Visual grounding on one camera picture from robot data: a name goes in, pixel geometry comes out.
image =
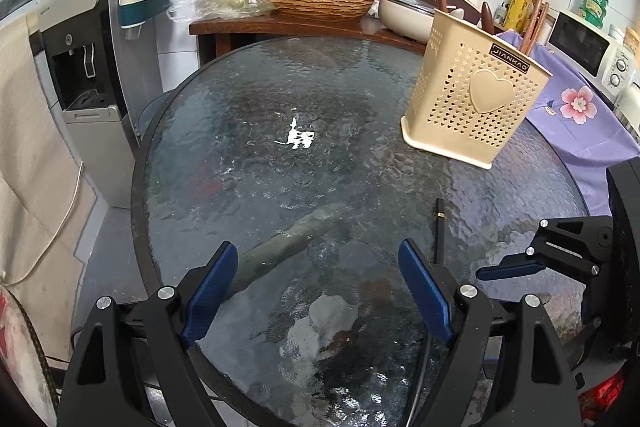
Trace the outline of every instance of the heart emblem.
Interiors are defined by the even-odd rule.
[[[471,103],[480,114],[495,111],[513,100],[513,84],[498,78],[493,71],[478,70],[471,76]]]

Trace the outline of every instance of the small bottle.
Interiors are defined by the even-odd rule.
[[[499,24],[500,26],[504,25],[504,19],[507,17],[507,10],[509,9],[509,5],[507,3],[502,3],[495,9],[494,15],[494,23]]]

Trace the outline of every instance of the utensil holder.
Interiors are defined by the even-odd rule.
[[[510,44],[436,10],[404,140],[490,169],[550,77]]]

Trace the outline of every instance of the microwave oven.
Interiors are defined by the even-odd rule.
[[[634,53],[571,12],[559,12],[546,47],[578,70],[609,107],[626,86],[638,83]]]

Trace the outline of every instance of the textured glass tabletop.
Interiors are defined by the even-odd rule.
[[[543,217],[586,215],[571,176],[527,121],[489,171],[406,145],[421,62],[356,39],[260,42],[202,68],[148,131],[141,215],[158,275],[175,284],[220,242],[238,247],[199,346],[284,421],[398,425],[424,328],[396,256],[405,237],[430,255],[436,198],[460,282],[504,299],[549,292],[561,336],[578,323],[582,287],[561,275],[473,277],[524,251]]]

